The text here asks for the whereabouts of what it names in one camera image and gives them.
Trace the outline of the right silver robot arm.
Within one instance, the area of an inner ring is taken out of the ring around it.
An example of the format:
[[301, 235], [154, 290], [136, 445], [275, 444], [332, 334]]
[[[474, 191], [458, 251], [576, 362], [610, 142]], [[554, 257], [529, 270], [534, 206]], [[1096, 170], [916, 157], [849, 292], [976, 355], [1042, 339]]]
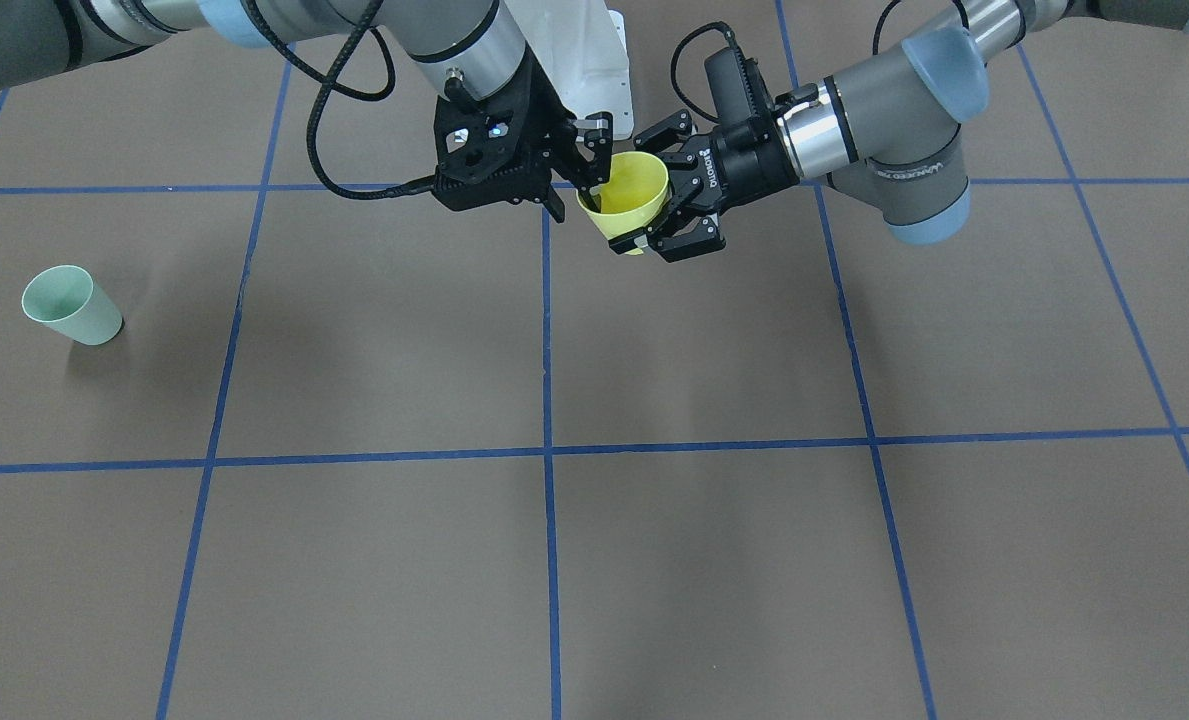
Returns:
[[[342, 198], [430, 192], [454, 211], [534, 202], [562, 222], [554, 178], [593, 200], [625, 135], [622, 110], [577, 110], [559, 91], [504, 1], [0, 1], [0, 91], [128, 58], [191, 29], [269, 48], [316, 83], [306, 154], [321, 187]], [[320, 154], [326, 105], [392, 95], [390, 40], [438, 91], [438, 165], [397, 187], [351, 190]]]

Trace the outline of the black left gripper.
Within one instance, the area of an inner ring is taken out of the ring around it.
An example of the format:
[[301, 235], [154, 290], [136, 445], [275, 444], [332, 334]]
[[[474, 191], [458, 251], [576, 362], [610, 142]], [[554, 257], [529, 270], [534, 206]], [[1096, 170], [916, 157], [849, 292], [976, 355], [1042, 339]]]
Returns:
[[688, 206], [668, 201], [643, 227], [614, 234], [609, 250], [617, 255], [653, 252], [678, 263], [726, 250], [719, 215], [749, 206], [773, 192], [789, 190], [800, 176], [776, 133], [754, 138], [740, 147], [722, 130], [696, 135], [691, 110], [680, 109], [634, 135], [634, 150], [662, 162], [696, 162], [690, 177]]

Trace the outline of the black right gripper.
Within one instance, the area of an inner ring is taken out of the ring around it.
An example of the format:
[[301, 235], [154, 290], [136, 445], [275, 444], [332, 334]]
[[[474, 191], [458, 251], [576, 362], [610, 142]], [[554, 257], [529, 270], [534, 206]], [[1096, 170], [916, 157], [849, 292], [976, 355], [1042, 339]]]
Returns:
[[552, 184], [553, 173], [574, 184], [586, 209], [602, 213], [600, 187], [611, 178], [612, 110], [577, 118], [531, 50], [499, 91], [499, 100], [512, 110], [504, 137], [511, 149], [502, 176], [517, 191], [539, 191], [539, 206], [554, 223], [565, 223], [566, 206]]

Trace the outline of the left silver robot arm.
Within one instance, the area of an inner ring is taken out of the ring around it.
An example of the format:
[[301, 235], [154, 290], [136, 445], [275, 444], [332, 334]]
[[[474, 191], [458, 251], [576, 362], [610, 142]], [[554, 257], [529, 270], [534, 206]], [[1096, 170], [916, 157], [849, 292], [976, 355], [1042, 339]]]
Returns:
[[954, 236], [971, 206], [961, 132], [990, 102], [990, 59], [1069, 18], [1189, 34], [1189, 1], [954, 1], [891, 48], [874, 34], [867, 59], [773, 96], [726, 23], [705, 24], [726, 44], [705, 61], [716, 108], [686, 101], [635, 137], [669, 190], [609, 230], [609, 250], [668, 263], [719, 251], [722, 214], [803, 181], [877, 209], [902, 242]]

